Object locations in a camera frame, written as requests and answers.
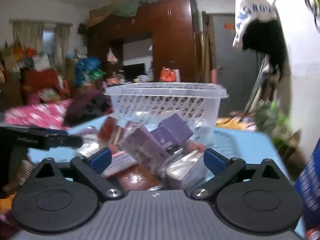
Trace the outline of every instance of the maroon cloth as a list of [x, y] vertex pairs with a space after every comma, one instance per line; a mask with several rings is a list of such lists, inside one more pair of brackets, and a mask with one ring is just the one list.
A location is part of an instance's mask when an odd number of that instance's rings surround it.
[[99, 90], [89, 90], [76, 96], [67, 109], [65, 126], [75, 126], [112, 112], [110, 98]]

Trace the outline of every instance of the plastic bag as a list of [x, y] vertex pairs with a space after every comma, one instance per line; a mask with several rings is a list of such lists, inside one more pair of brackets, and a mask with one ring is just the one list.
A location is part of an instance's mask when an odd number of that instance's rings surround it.
[[103, 76], [106, 74], [106, 72], [103, 72], [102, 70], [94, 70], [90, 72], [90, 80], [91, 82], [98, 80], [98, 79], [103, 79]]
[[101, 61], [98, 58], [89, 57], [85, 59], [79, 59], [75, 68], [75, 85], [82, 86], [86, 82], [85, 74], [89, 74], [92, 71], [98, 70], [100, 65]]
[[33, 57], [36, 54], [36, 50], [30, 47], [27, 47], [26, 56]]
[[13, 46], [13, 53], [16, 61], [20, 61], [25, 57], [26, 52], [24, 51], [21, 45], [14, 45]]
[[236, 36], [232, 45], [236, 50], [242, 50], [242, 37], [256, 19], [269, 22], [276, 20], [277, 14], [267, 0], [236, 0]]
[[177, 76], [175, 70], [163, 67], [160, 73], [160, 82], [176, 82]]
[[95, 57], [89, 57], [84, 60], [84, 69], [89, 72], [100, 69], [101, 61]]
[[303, 201], [303, 219], [306, 229], [318, 227], [320, 223], [320, 139], [305, 169], [294, 187]]
[[107, 60], [112, 64], [118, 63], [118, 59], [113, 55], [112, 50], [109, 48], [109, 52], [107, 54]]
[[77, 61], [76, 67], [75, 67], [75, 85], [81, 86], [83, 82], [85, 81], [84, 78], [84, 62], [85, 59], [80, 59]]

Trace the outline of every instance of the black cloth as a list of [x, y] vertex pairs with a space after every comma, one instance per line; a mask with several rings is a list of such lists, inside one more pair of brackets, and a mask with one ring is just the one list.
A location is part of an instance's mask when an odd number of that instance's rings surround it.
[[8, 100], [6, 94], [0, 90], [0, 121], [5, 119], [5, 111], [9, 109]]
[[271, 65], [275, 68], [278, 64], [280, 74], [282, 74], [287, 50], [281, 24], [277, 20], [266, 23], [254, 20], [245, 30], [242, 42], [243, 50], [254, 49], [268, 54]]
[[111, 102], [103, 92], [89, 90], [74, 98], [63, 120], [64, 126], [75, 126], [103, 116], [112, 108]]

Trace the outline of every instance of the transparent basket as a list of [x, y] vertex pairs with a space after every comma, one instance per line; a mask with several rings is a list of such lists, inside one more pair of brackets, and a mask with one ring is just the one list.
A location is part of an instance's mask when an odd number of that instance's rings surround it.
[[195, 134], [215, 127], [224, 87], [207, 83], [135, 83], [106, 88], [113, 117], [143, 123], [148, 130], [174, 113], [187, 121]]

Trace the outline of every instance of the small box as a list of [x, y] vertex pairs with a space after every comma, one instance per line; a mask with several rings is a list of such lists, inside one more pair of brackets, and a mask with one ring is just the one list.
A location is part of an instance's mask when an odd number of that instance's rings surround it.
[[170, 157], [153, 135], [142, 125], [133, 128], [119, 142], [119, 146], [130, 153], [138, 163], [156, 174], [158, 169]]
[[171, 188], [188, 190], [206, 174], [203, 153], [195, 150], [166, 169], [167, 183]]
[[165, 150], [177, 145], [175, 138], [169, 133], [166, 127], [159, 126], [150, 132], [160, 143], [161, 147]]
[[186, 142], [193, 135], [193, 132], [178, 114], [173, 114], [162, 120], [159, 123], [160, 126], [164, 126], [168, 130], [177, 146]]
[[98, 137], [107, 142], [110, 141], [114, 132], [116, 131], [117, 122], [118, 120], [116, 118], [108, 116], [101, 126]]

